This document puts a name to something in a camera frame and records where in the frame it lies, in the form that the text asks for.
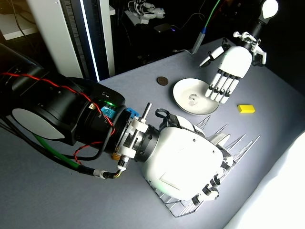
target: green light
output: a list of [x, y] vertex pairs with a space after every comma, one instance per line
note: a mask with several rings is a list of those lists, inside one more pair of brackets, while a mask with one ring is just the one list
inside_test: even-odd
[[107, 104], [111, 105], [111, 106], [115, 106], [114, 104], [108, 102], [108, 101], [105, 101]]

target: led light strip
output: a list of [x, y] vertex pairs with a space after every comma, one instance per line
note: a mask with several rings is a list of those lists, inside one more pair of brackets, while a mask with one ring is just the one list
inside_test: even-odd
[[100, 77], [99, 77], [99, 73], [98, 73], [97, 67], [96, 67], [96, 62], [95, 62], [93, 47], [92, 47], [92, 43], [91, 43], [91, 37], [90, 37], [89, 27], [88, 27], [88, 23], [87, 23], [87, 16], [86, 16], [86, 11], [85, 11], [85, 6], [84, 6], [83, 0], [80, 0], [80, 3], [81, 3], [82, 17], [84, 18], [86, 33], [87, 33], [89, 47], [90, 47], [90, 51], [91, 51], [91, 57], [92, 57], [92, 60], [93, 60], [94, 70], [95, 70], [95, 74], [96, 74], [96, 79], [99, 82]]

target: green cable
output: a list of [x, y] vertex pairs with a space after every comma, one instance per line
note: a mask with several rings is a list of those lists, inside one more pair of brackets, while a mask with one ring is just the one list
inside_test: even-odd
[[63, 162], [67, 163], [73, 168], [78, 168], [80, 165], [71, 161], [61, 153], [57, 152], [55, 149], [53, 149], [48, 143], [46, 143], [41, 137], [34, 135], [34, 137], [39, 141], [39, 143], [46, 148], [50, 153], [52, 153], [54, 156], [56, 156], [58, 159], [62, 160]]
[[209, 16], [208, 20], [206, 21], [205, 26], [204, 26], [205, 28], [208, 26], [208, 23], [210, 22], [211, 16], [213, 15], [214, 10], [216, 9], [216, 6], [218, 5], [218, 3], [219, 3], [219, 2], [220, 2], [220, 0], [218, 0], [218, 1], [216, 2], [216, 4], [215, 4], [214, 8], [212, 9], [212, 12], [211, 12], [211, 14], [210, 14], [210, 16]]

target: white bowl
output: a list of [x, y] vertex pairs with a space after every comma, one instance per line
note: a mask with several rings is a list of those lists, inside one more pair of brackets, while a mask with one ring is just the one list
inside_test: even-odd
[[194, 115], [207, 115], [214, 112], [219, 102], [205, 97], [209, 85], [193, 78], [180, 80], [173, 88], [176, 103], [186, 112]]

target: yellow sponge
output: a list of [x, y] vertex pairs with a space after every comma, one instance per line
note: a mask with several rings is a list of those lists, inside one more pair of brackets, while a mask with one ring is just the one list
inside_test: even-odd
[[253, 105], [238, 105], [237, 106], [238, 110], [240, 113], [254, 113], [255, 112], [255, 108]]

